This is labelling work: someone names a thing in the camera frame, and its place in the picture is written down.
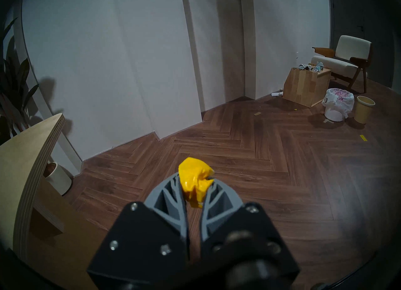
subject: chair backrest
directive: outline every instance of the chair backrest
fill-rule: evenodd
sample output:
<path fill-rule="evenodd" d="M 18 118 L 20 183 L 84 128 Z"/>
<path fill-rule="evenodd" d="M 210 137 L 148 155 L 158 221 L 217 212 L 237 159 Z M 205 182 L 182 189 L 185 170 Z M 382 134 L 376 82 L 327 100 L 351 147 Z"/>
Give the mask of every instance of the chair backrest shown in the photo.
<path fill-rule="evenodd" d="M 337 44 L 336 57 L 350 60 L 351 57 L 368 59 L 372 43 L 357 37 L 341 35 Z"/>

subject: white trash can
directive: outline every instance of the white trash can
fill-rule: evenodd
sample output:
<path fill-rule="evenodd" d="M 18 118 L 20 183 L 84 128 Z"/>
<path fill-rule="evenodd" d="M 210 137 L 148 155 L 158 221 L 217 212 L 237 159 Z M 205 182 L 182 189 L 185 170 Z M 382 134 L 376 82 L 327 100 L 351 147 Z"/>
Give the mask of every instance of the white trash can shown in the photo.
<path fill-rule="evenodd" d="M 322 101 L 326 107 L 324 116 L 333 122 L 342 122 L 354 107 L 354 94 L 339 88 L 330 88 Z"/>

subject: plastic bag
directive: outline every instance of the plastic bag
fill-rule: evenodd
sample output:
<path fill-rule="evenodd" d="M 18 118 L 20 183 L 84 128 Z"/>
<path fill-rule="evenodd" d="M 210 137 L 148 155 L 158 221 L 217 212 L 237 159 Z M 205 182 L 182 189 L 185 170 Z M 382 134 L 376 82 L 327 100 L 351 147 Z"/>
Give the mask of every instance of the plastic bag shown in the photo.
<path fill-rule="evenodd" d="M 208 179 L 215 172 L 205 162 L 188 157 L 178 166 L 178 174 L 185 199 L 191 207 L 202 208 L 206 191 L 212 185 L 213 179 Z"/>
<path fill-rule="evenodd" d="M 343 89 L 330 88 L 327 90 L 322 104 L 326 108 L 339 111 L 343 117 L 348 118 L 348 113 L 354 107 L 354 94 Z"/>

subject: floor plank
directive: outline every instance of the floor plank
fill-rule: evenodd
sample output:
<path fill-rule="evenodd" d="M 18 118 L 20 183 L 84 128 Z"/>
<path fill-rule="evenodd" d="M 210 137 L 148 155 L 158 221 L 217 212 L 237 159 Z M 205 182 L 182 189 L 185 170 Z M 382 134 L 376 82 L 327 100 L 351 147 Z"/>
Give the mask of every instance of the floor plank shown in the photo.
<path fill-rule="evenodd" d="M 199 158 L 244 202 L 264 207 L 300 265 L 294 289 L 335 282 L 385 245 L 401 220 L 401 96 L 370 80 L 366 96 L 376 102 L 366 125 L 353 112 L 323 123 L 321 104 L 237 99 L 169 137 L 151 133 L 84 161 L 64 197 L 108 230 L 124 205 Z M 200 214 L 187 205 L 191 262 L 200 257 Z"/>

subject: yellow trash bin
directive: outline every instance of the yellow trash bin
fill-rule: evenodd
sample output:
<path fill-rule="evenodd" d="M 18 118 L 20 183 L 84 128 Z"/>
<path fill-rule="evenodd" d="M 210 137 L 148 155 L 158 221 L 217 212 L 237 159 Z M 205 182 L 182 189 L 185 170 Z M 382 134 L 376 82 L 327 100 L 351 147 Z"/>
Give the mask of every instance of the yellow trash bin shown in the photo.
<path fill-rule="evenodd" d="M 357 97 L 357 108 L 355 110 L 354 119 L 361 124 L 366 124 L 366 120 L 369 117 L 370 111 L 372 111 L 372 107 L 375 105 L 375 102 L 365 96 Z"/>

